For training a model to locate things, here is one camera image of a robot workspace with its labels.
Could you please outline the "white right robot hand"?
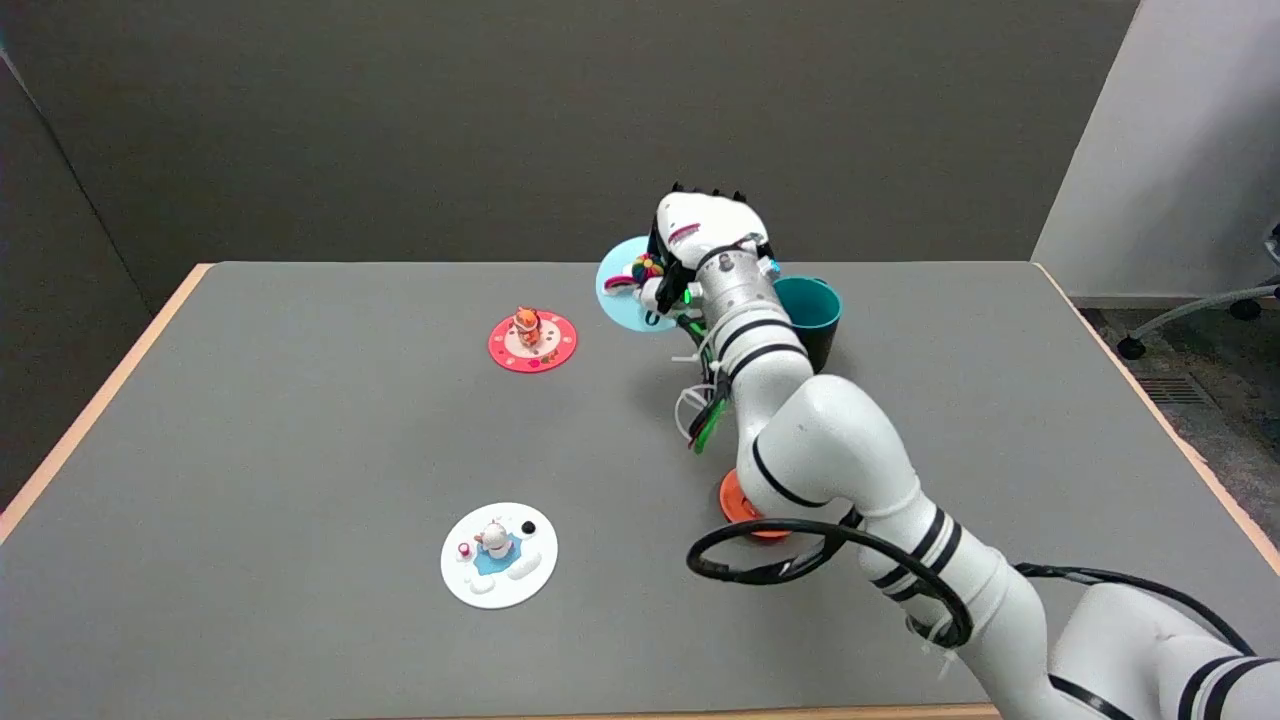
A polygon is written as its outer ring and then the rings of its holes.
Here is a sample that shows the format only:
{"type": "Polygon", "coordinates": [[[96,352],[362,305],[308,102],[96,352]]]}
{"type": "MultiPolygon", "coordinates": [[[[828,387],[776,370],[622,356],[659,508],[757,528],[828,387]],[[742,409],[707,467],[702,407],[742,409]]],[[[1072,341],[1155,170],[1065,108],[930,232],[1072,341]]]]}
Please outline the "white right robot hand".
{"type": "Polygon", "coordinates": [[[780,268],[768,229],[740,192],[675,188],[657,206],[650,249],[663,273],[635,296],[655,316],[698,313],[713,324],[736,305],[777,301],[780,268]]]}

